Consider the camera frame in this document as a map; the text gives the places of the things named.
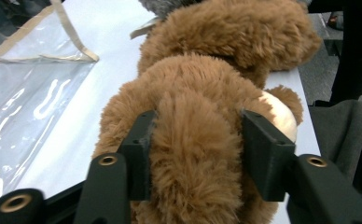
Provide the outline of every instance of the white table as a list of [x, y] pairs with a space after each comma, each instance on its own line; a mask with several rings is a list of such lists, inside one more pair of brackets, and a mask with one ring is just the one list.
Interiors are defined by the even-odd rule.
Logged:
[[[136, 78], [139, 46], [144, 36], [130, 40], [129, 33], [153, 18], [137, 0], [67, 0], [63, 3], [85, 46], [100, 56], [63, 112], [18, 185], [36, 188], [46, 197], [83, 181], [98, 140], [99, 122], [110, 97], [125, 82]], [[299, 126], [297, 154], [319, 154], [299, 72], [272, 75], [268, 88], [283, 84], [302, 98], [304, 122]], [[284, 203], [273, 223], [286, 223]]]

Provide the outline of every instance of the brown fur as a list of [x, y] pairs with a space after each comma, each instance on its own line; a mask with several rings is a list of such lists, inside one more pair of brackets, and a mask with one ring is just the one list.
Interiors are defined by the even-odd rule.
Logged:
[[195, 52], [222, 58], [264, 87], [270, 70], [307, 62], [321, 39], [292, 0], [206, 0], [159, 22], [141, 47], [139, 74], [159, 60]]
[[273, 119], [261, 95], [223, 61], [166, 58], [111, 99], [95, 156], [116, 151], [135, 118], [156, 109], [152, 199], [133, 204], [139, 223], [268, 223], [276, 204], [263, 202], [241, 179], [240, 164], [241, 109]]
[[[111, 98], [93, 157], [116, 152], [136, 117], [156, 110], [151, 200], [132, 203], [138, 223], [269, 223], [242, 172], [241, 110], [273, 122], [259, 101], [270, 70], [306, 62], [319, 45], [305, 7], [292, 0], [205, 0], [179, 8], [141, 47], [139, 78]], [[298, 96], [269, 91], [301, 122]]]

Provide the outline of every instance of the clear plastic sheet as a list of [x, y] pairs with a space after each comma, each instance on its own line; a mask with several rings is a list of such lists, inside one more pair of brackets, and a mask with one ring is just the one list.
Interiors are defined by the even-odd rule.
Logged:
[[[21, 27], [0, 18], [7, 31], [16, 29], [0, 31], [0, 197], [16, 187], [98, 60], [80, 43], [60, 2], [52, 3], [35, 6], [36, 15]], [[0, 16], [8, 10], [0, 7]]]

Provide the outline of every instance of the brown plush toy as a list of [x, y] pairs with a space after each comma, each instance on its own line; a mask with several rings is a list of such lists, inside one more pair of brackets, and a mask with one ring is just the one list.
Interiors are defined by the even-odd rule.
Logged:
[[136, 223], [270, 223], [242, 171], [241, 110], [257, 112], [292, 141], [296, 93], [263, 91], [271, 70], [309, 60], [321, 40], [292, 0], [205, 0], [171, 12], [141, 47], [139, 78], [104, 109], [93, 157], [115, 152], [137, 116], [156, 110], [151, 199], [132, 203]]

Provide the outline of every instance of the teddy bear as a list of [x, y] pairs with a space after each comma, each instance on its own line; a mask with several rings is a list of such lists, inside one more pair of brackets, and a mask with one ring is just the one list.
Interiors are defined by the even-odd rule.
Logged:
[[241, 113], [259, 113], [295, 142], [299, 97], [263, 88], [270, 71], [307, 62], [321, 39], [293, 0], [179, 6], [147, 34], [138, 78], [104, 108], [93, 158], [116, 152], [137, 116], [155, 110], [151, 197], [131, 202], [133, 223], [270, 223], [277, 203], [263, 201], [242, 168]]

